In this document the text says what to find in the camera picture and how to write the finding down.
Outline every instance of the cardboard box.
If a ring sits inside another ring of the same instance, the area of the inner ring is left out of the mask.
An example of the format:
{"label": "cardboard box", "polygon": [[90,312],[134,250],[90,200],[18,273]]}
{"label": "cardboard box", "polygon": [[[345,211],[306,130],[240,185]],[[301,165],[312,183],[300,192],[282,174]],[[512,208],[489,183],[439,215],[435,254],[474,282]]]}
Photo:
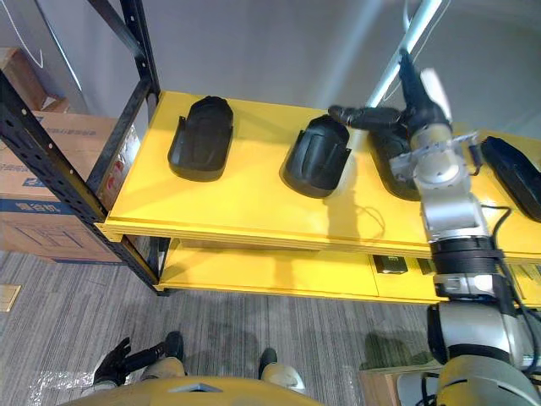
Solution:
{"label": "cardboard box", "polygon": [[[84,179],[117,121],[54,112],[35,112],[35,116]],[[2,241],[0,249],[55,261],[120,262],[0,141],[0,244]]]}
{"label": "cardboard box", "polygon": [[25,53],[19,48],[0,47],[0,69],[26,105],[32,110],[41,110],[46,92]]}

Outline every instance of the perforated metal frame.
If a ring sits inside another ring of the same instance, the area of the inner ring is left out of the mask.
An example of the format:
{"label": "perforated metal frame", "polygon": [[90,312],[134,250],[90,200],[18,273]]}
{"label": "perforated metal frame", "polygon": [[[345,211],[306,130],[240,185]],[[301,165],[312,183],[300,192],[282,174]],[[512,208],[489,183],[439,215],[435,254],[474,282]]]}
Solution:
{"label": "perforated metal frame", "polygon": [[141,78],[92,170],[91,184],[79,176],[1,72],[0,139],[144,284],[156,294],[167,295],[167,291],[160,292],[153,286],[159,283],[158,260],[152,257],[157,256],[157,250],[151,250],[150,266],[126,236],[119,243],[113,243],[94,225],[107,217],[106,208],[96,197],[102,178],[122,146],[142,101],[148,100],[150,95],[157,99],[160,86],[141,1],[121,0],[127,25],[107,0],[89,0],[89,3],[132,51]]}

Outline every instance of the wooden block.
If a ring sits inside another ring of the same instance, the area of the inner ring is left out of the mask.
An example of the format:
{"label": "wooden block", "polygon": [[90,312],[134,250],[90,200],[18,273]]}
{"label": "wooden block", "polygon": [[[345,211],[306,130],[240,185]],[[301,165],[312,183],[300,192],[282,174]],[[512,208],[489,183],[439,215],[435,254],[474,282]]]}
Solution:
{"label": "wooden block", "polygon": [[0,311],[8,312],[19,295],[21,285],[0,284]]}

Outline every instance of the black cable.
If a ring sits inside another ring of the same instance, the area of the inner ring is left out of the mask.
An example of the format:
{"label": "black cable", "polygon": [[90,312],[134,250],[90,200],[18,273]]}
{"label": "black cable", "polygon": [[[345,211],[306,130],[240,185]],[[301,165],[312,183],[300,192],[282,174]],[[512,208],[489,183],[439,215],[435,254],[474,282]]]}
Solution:
{"label": "black cable", "polygon": [[[505,213],[503,216],[501,216],[498,221],[496,222],[494,226],[494,230],[492,232],[492,244],[495,248],[495,250],[498,249],[498,231],[500,231],[501,225],[504,223],[504,221],[511,215],[512,209],[509,206],[488,206],[488,205],[481,205],[482,207],[486,207],[489,209],[496,209],[496,210],[505,210]],[[539,346],[538,346],[538,340],[535,335],[535,331],[533,330],[533,326],[530,323],[529,315],[531,317],[534,317],[537,319],[535,315],[532,315],[529,308],[527,308],[524,303],[522,302],[522,299],[520,295],[518,294],[516,287],[515,287],[515,280],[513,279],[513,276],[511,275],[511,271],[507,267],[507,264],[503,261],[503,258],[497,259],[498,265],[500,266],[500,269],[504,272],[505,277],[507,278],[507,281],[509,282],[509,286],[511,288],[511,293],[513,294],[513,299],[518,304],[519,309],[521,310],[524,321],[526,322],[527,329],[530,331],[530,335],[532,336],[532,347],[533,347],[533,358],[532,363],[524,370],[524,374],[526,376],[530,376],[538,366],[539,361]]]}
{"label": "black cable", "polygon": [[481,205],[481,207],[487,208],[487,209],[495,209],[495,210],[505,210],[505,213],[503,216],[501,216],[496,224],[494,225],[494,230],[492,231],[492,243],[494,244],[494,247],[497,248],[498,244],[496,241],[496,238],[498,236],[498,231],[500,231],[501,225],[504,223],[505,220],[507,220],[507,217],[511,215],[512,209],[509,206],[489,206],[489,205]]}
{"label": "black cable", "polygon": [[[429,401],[429,405],[435,404],[434,401],[436,400],[436,395],[428,395],[426,400]],[[415,403],[415,406],[424,406],[424,399],[419,400],[417,403]]]}
{"label": "black cable", "polygon": [[431,406],[431,404],[435,404],[435,395],[428,395],[426,390],[426,378],[438,378],[440,377],[438,374],[435,374],[434,372],[423,372],[421,375],[421,393],[423,394],[423,398],[418,402],[420,404],[423,402],[423,406]]}

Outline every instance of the yellow shelf board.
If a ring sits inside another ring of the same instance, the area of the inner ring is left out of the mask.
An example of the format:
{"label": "yellow shelf board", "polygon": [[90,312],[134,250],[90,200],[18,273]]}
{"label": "yellow shelf board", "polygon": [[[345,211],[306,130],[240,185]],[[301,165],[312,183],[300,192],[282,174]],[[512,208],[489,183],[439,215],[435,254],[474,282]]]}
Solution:
{"label": "yellow shelf board", "polygon": [[[381,274],[372,256],[362,253],[187,249],[174,239],[157,287],[395,303],[441,301],[433,274],[423,275],[414,258],[406,258],[406,263],[404,274]],[[541,277],[525,278],[517,274],[523,299],[539,305]]]}
{"label": "yellow shelf board", "polygon": [[[178,116],[201,96],[164,91],[139,154],[103,227],[116,234],[268,244],[284,248],[429,255],[420,205],[388,193],[362,137],[332,196],[310,199],[289,189],[279,171],[300,129],[321,110],[228,99],[233,141],[215,182],[176,176],[167,152]],[[541,142],[506,135],[537,158]],[[488,167],[472,179],[486,204],[515,207]],[[492,227],[502,213],[485,210]],[[512,259],[541,259],[541,223],[514,211],[500,231]]]}
{"label": "yellow shelf board", "polygon": [[512,265],[518,293],[527,306],[541,306],[541,267],[532,264]]}
{"label": "yellow shelf board", "polygon": [[171,242],[158,286],[340,299],[378,296],[364,254],[184,249],[177,239]]}

